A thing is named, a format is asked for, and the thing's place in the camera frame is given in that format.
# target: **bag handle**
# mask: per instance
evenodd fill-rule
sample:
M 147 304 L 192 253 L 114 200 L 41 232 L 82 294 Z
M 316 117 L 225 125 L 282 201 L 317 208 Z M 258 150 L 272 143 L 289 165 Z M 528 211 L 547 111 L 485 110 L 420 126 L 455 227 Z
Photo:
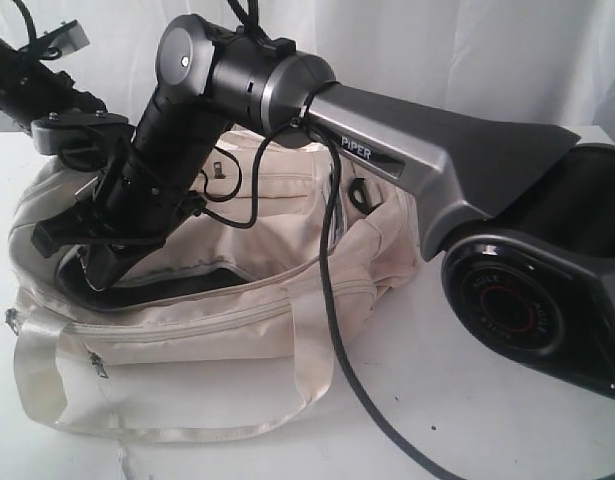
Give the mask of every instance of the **bag handle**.
M 23 409 L 30 419 L 57 430 L 122 441 L 224 442 L 270 432 L 319 400 L 329 390 L 334 372 L 334 352 L 320 281 L 312 278 L 283 287 L 291 303 L 294 380 L 302 398 L 294 411 L 257 425 L 226 428 L 125 428 L 118 426 L 116 415 L 102 413 L 88 416 L 83 422 L 61 421 L 68 400 L 56 353 L 58 341 L 71 321 L 40 307 L 23 324 L 14 353 L 14 376 Z

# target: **white table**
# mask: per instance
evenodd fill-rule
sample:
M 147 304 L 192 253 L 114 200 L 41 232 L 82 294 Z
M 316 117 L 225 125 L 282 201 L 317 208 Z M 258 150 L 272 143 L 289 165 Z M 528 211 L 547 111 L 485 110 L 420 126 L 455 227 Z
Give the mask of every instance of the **white table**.
M 608 141 L 598 128 L 582 131 L 588 140 Z M 122 479 L 113 441 L 36 425 L 17 397 L 15 337 L 4 324 L 15 291 L 6 236 L 17 198 L 44 161 L 24 135 L 0 134 L 0 479 Z M 440 259 L 422 266 L 414 281 L 387 295 L 349 349 L 386 416 L 434 460 L 470 479 L 590 479 L 614 472 L 615 402 L 482 346 L 447 306 L 439 267 Z M 225 375 L 241 370 L 235 362 L 203 368 Z M 259 383 L 252 375 L 241 381 L 244 389 Z M 128 450 L 135 480 L 431 478 L 382 436 L 340 372 L 319 404 L 261 438 Z

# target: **canvas bag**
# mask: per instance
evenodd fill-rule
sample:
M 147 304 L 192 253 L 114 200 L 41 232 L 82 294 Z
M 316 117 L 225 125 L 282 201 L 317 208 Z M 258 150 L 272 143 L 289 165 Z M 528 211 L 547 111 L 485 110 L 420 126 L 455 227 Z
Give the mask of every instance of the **canvas bag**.
M 249 217 L 251 165 L 260 140 L 245 131 L 223 136 L 219 145 L 238 157 L 244 181 L 237 198 L 210 203 L 212 210 L 237 221 Z M 225 178 L 212 178 L 215 162 Z M 342 162 L 329 262 L 341 333 L 348 343 L 363 330 L 376 301 L 412 278 L 418 254 L 412 198 Z M 228 194 L 237 167 L 214 152 L 206 168 L 208 191 Z M 206 215 L 192 217 L 118 285 L 199 275 L 217 267 L 229 268 L 250 283 L 100 313 L 68 301 L 53 286 L 54 271 L 68 248 L 44 259 L 29 241 L 37 221 L 73 205 L 75 193 L 93 178 L 52 159 L 23 193 L 9 236 L 19 282 L 14 373 L 29 418 L 60 430 L 121 440 L 225 441 L 273 430 L 321 398 L 331 385 L 335 363 L 317 263 L 330 174 L 331 159 L 321 146 L 288 150 L 271 144 L 260 169 L 260 215 L 253 228 L 238 230 Z M 348 192 L 358 178 L 364 179 L 373 209 L 368 215 L 352 204 Z M 195 188 L 202 191 L 202 177 Z M 112 365 L 290 355 L 301 404 L 261 423 L 130 428 L 109 412 L 63 418 L 68 404 L 77 399 L 67 396 L 58 358 L 91 362 L 106 375 L 104 367 Z

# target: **red ring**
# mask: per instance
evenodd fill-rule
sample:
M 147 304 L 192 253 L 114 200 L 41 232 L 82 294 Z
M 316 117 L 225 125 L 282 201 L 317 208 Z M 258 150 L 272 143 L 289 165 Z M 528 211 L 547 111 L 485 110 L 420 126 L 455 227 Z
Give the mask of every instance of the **red ring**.
M 531 314 L 531 317 L 529 318 L 529 322 L 527 323 L 526 326 L 524 326 L 522 328 L 509 328 L 509 327 L 507 327 L 507 326 L 497 322 L 496 320 L 493 320 L 494 317 L 489 312 L 489 309 L 487 308 L 487 306 L 485 305 L 485 302 L 484 302 L 485 294 L 490 292 L 490 291 L 492 291 L 492 290 L 502 290 L 504 292 L 510 293 L 511 295 L 513 295 L 514 297 L 519 299 L 523 303 L 523 305 L 525 305 L 525 308 Z M 489 318 L 489 320 L 491 322 L 495 323 L 500 328 L 503 328 L 503 329 L 505 329 L 505 330 L 507 330 L 508 332 L 511 332 L 511 333 L 526 333 L 526 332 L 530 331 L 534 327 L 534 324 L 536 323 L 536 315 L 534 314 L 534 310 L 531 308 L 531 305 L 529 305 L 529 302 L 527 300 L 525 300 L 518 292 L 516 292 L 515 290 L 512 290 L 511 288 L 503 287 L 503 286 L 500 286 L 500 285 L 491 285 L 491 286 L 487 287 L 480 294 L 480 306 L 485 311 L 485 315 L 487 315 L 487 317 Z

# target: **white backdrop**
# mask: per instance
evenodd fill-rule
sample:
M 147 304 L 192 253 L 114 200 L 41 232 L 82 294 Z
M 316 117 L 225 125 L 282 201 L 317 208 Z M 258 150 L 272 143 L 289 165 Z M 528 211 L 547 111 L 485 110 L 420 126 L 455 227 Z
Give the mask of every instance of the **white backdrop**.
M 78 19 L 92 45 L 50 63 L 136 122 L 167 23 L 227 27 L 225 0 L 27 0 L 40 32 Z M 0 35 L 26 43 L 12 2 Z M 615 140 L 615 0 L 261 0 L 270 36 L 294 38 L 351 86 L 490 119 L 602 126 Z M 0 130 L 11 129 L 0 116 Z

